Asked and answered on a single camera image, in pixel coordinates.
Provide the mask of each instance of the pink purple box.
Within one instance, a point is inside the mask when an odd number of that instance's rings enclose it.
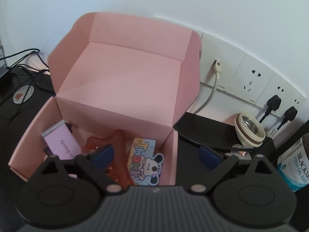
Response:
[[[48,57],[56,96],[27,128],[9,162],[27,180],[42,163],[41,133],[64,119],[83,147],[116,129],[156,140],[164,155],[159,185],[174,185],[178,133],[173,125],[199,92],[199,35],[137,16],[88,13]]]

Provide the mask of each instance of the triangular cutout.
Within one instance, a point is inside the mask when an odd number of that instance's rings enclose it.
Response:
[[[49,162],[49,164],[44,168],[42,174],[49,174],[49,173],[57,173],[58,169],[54,161]]]
[[[272,174],[272,171],[269,169],[269,167],[266,165],[264,161],[259,161],[256,168],[256,173],[265,173],[265,174]]]

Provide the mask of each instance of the gray ribbed panel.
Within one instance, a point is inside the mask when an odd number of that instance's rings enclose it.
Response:
[[[25,225],[18,232],[43,232]],[[237,226],[222,218],[207,198],[184,192],[182,187],[130,187],[121,196],[106,198],[88,220],[54,232],[245,232],[261,231]],[[264,231],[295,232],[288,225]]]

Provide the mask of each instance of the bottle label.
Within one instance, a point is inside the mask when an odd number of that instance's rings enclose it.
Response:
[[[309,184],[309,160],[302,138],[279,156],[277,168],[293,192]]]

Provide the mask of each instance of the purple package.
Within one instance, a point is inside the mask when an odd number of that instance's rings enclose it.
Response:
[[[61,160],[73,159],[81,154],[81,147],[73,137],[64,120],[42,133],[42,137],[53,154]]]

